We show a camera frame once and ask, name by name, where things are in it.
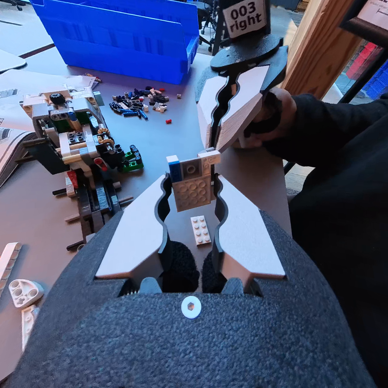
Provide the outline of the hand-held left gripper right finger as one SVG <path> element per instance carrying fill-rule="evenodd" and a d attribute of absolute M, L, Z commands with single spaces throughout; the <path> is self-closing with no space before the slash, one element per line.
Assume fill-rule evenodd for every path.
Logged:
<path fill-rule="evenodd" d="M 252 280 L 284 279 L 285 270 L 259 208 L 224 176 L 214 177 L 214 269 L 224 278 L 239 278 L 244 291 Z"/>

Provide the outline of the white rounded lego liftarm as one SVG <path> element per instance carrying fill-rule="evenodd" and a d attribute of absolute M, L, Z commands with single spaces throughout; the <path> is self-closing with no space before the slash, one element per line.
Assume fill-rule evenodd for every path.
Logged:
<path fill-rule="evenodd" d="M 31 306 L 44 294 L 44 289 L 39 283 L 27 279 L 13 280 L 8 289 L 14 306 L 19 309 Z"/>

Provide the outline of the blue storage bin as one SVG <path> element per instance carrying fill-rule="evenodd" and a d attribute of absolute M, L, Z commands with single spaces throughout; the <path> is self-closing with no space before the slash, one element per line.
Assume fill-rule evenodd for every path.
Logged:
<path fill-rule="evenodd" d="M 67 65 L 180 84 L 199 44 L 197 7 L 177 1 L 37 0 Z"/>

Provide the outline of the white blue lego assembly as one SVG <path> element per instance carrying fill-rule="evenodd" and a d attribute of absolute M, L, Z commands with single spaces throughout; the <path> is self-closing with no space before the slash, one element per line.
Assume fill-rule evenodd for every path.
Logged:
<path fill-rule="evenodd" d="M 197 154 L 197 158 L 201 158 L 202 176 L 182 181 L 181 161 L 176 155 L 167 157 L 178 212 L 211 203 L 214 165 L 220 163 L 221 153 L 217 150 L 207 151 Z"/>

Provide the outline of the partly built lego truck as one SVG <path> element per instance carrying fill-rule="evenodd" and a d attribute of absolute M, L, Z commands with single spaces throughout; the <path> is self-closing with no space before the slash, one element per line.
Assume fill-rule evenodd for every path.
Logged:
<path fill-rule="evenodd" d="M 53 191 L 77 200 L 78 214 L 66 222 L 80 220 L 82 240 L 69 245 L 75 251 L 86 243 L 112 216 L 121 211 L 120 182 L 112 172 L 138 171 L 143 161 L 138 148 L 130 145 L 125 152 L 116 143 L 100 110 L 97 95 L 91 87 L 24 95 L 19 102 L 32 119 L 36 139 L 22 143 L 25 160 L 38 161 L 51 175 L 62 174 L 65 188 Z"/>

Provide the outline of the pile of small lego pins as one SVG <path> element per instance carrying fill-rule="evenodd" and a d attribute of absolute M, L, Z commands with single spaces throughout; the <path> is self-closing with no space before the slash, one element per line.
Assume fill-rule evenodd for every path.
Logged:
<path fill-rule="evenodd" d="M 112 96 L 109 107 L 114 113 L 125 118 L 137 117 L 148 121 L 150 110 L 159 113 L 167 110 L 170 98 L 164 92 L 164 88 L 157 89 L 152 86 L 146 86 L 144 89 L 134 88 L 123 95 Z"/>

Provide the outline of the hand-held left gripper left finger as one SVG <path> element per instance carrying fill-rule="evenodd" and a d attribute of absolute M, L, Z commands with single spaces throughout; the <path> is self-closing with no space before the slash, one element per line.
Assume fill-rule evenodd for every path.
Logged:
<path fill-rule="evenodd" d="M 97 279 L 157 279 L 169 269 L 170 239 L 164 221 L 171 192 L 170 175 L 163 174 L 123 211 Z"/>

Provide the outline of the person's right hand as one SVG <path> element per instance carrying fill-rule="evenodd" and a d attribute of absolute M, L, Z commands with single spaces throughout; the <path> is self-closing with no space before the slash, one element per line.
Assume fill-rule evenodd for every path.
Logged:
<path fill-rule="evenodd" d="M 277 100 L 282 103 L 280 123 L 273 131 L 258 134 L 256 136 L 258 145 L 262 145 L 263 142 L 272 141 L 277 138 L 287 137 L 296 118 L 297 106 L 291 94 L 284 89 L 274 87 L 270 89 L 268 94 L 266 95 L 266 99 L 262 104 L 260 112 L 255 117 L 254 122 L 261 122 L 263 120 L 269 119 L 272 116 L 271 108 L 269 106 L 269 103 L 267 102 L 270 93 L 274 94 Z"/>

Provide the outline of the light grey lego connector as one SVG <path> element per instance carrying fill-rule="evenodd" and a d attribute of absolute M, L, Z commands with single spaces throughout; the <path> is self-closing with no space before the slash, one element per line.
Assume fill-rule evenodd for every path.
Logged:
<path fill-rule="evenodd" d="M 37 315 L 40 309 L 37 305 L 33 304 L 27 308 L 24 308 L 21 312 L 22 316 L 22 352 L 24 352 L 30 337 L 33 325 L 36 321 Z"/>

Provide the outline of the instruction booklet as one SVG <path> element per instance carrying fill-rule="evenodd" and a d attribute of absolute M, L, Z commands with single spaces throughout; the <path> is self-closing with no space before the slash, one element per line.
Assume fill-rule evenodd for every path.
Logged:
<path fill-rule="evenodd" d="M 1 75 L 1 186 L 22 163 L 37 160 L 52 175 L 102 158 L 108 134 L 92 76 L 9 70 Z"/>

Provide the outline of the black office chair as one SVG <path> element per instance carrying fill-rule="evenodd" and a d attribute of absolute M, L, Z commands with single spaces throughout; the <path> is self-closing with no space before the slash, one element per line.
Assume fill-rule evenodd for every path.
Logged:
<path fill-rule="evenodd" d="M 222 2 L 219 0 L 194 1 L 199 21 L 199 44 L 206 44 L 212 56 L 229 44 L 229 33 L 221 11 Z"/>

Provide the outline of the white rounded board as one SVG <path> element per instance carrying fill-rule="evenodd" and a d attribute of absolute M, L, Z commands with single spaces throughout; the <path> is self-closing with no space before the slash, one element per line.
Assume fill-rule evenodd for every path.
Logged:
<path fill-rule="evenodd" d="M 0 73 L 1 74 L 8 70 L 20 69 L 26 65 L 27 63 L 23 58 L 0 49 Z"/>

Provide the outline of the wooden post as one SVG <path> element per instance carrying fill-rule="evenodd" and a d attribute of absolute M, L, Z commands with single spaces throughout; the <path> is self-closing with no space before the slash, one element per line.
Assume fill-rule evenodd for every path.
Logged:
<path fill-rule="evenodd" d="M 322 99 L 361 43 L 339 27 L 353 0 L 311 0 L 289 46 L 282 88 Z"/>

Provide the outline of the short white lego plate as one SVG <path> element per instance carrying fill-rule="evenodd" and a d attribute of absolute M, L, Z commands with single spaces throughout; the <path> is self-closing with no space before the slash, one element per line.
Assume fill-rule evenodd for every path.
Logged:
<path fill-rule="evenodd" d="M 197 246 L 211 243 L 211 236 L 203 215 L 191 217 L 191 225 Z"/>

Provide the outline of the person's torso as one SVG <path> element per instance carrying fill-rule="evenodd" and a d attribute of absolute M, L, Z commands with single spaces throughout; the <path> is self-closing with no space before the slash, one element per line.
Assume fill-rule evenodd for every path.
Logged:
<path fill-rule="evenodd" d="M 314 167 L 290 204 L 293 236 L 324 274 L 378 387 L 387 387 L 387 146 L 292 144 Z"/>

